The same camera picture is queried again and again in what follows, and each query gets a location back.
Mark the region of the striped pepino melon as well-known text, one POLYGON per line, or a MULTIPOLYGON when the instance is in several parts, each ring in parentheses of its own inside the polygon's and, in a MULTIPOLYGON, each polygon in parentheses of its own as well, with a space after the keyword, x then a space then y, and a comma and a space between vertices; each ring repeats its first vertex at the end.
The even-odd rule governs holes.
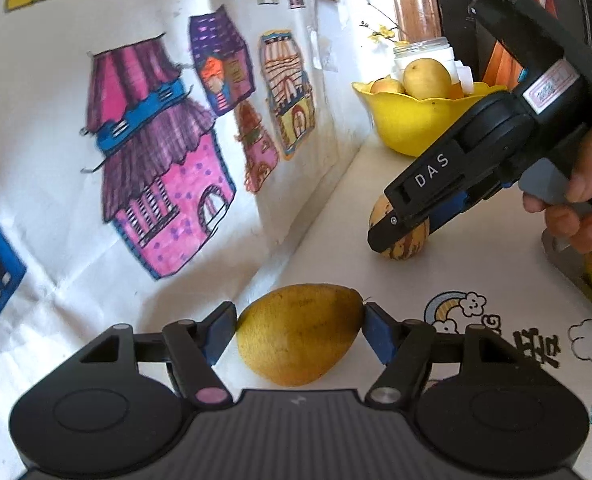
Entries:
POLYGON ((422 252, 430 235, 430 220, 426 219, 413 230, 404 232, 392 223, 394 208, 382 194, 370 213, 368 244, 372 252, 392 260, 408 260, 422 252))

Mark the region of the yellow plastic bowl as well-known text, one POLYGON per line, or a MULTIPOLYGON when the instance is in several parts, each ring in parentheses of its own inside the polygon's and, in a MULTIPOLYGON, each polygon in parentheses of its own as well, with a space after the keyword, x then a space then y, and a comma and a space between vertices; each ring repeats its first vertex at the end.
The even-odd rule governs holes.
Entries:
POLYGON ((448 99, 417 100, 407 93, 371 91, 368 84, 354 82, 358 93, 371 113, 377 135, 397 153, 420 156, 426 148, 445 133, 467 110, 490 93, 505 90, 505 86, 474 83, 474 91, 465 94, 460 84, 450 88, 448 99))

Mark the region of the white printed table cloth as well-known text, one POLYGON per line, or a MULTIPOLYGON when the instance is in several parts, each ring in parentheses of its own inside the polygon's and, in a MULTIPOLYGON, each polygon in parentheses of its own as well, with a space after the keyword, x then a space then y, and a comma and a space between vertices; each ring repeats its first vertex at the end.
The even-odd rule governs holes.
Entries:
POLYGON ((543 221, 509 188, 431 235, 407 261, 377 255, 366 241, 371 210, 407 159, 369 139, 298 243, 283 245, 235 301, 239 308, 269 290, 331 283, 360 292, 394 318, 464 330, 482 322, 459 301, 433 310, 443 294, 482 297, 502 337, 573 391, 590 415, 577 471, 592 479, 592 303, 552 266, 541 244, 543 221))

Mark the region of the yellow pear in bowl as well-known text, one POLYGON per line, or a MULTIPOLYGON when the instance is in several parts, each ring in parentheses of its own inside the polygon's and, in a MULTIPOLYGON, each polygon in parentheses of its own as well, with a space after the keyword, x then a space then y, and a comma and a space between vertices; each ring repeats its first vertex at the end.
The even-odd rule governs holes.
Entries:
POLYGON ((403 87, 417 100, 447 99, 452 86, 451 76, 441 63, 432 58, 419 58, 403 71, 403 87))

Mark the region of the metal tray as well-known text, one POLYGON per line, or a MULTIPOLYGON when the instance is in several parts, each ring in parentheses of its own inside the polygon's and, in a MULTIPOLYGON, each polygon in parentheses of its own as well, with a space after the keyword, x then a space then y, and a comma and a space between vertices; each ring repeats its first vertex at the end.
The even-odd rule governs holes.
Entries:
POLYGON ((547 230, 541 234, 541 245, 546 258, 563 274, 586 299, 592 303, 592 285, 584 273, 584 260, 573 247, 552 236, 547 230))

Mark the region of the white jar with flowers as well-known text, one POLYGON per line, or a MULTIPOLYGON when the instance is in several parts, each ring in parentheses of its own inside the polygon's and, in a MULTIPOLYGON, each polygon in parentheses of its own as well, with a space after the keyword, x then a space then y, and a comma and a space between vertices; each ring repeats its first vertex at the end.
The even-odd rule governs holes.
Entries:
POLYGON ((418 42, 402 39, 398 18, 386 14, 374 3, 374 0, 366 0, 366 4, 382 18, 386 18, 388 24, 375 28, 367 22, 361 22, 360 26, 369 29, 369 40, 374 44, 384 46, 392 51, 394 58, 392 74, 396 75, 399 80, 402 80, 403 71, 411 62, 419 58, 432 58, 445 66, 451 76, 453 86, 458 84, 466 96, 473 93, 472 70, 456 58, 452 45, 442 34, 436 0, 432 0, 435 36, 418 42))

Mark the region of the houses drawing paper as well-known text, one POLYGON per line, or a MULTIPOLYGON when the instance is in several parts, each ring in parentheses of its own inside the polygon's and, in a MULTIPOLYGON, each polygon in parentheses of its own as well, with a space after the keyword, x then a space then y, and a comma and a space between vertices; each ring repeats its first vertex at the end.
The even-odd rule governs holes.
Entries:
POLYGON ((0 0, 0 354, 237 294, 347 166, 359 0, 0 0))

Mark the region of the brown wooden post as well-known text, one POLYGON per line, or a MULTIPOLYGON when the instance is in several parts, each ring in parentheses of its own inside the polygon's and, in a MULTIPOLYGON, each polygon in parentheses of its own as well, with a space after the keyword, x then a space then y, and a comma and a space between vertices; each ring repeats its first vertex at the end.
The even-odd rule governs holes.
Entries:
POLYGON ((418 42, 435 36, 432 0, 395 0, 401 38, 418 42))

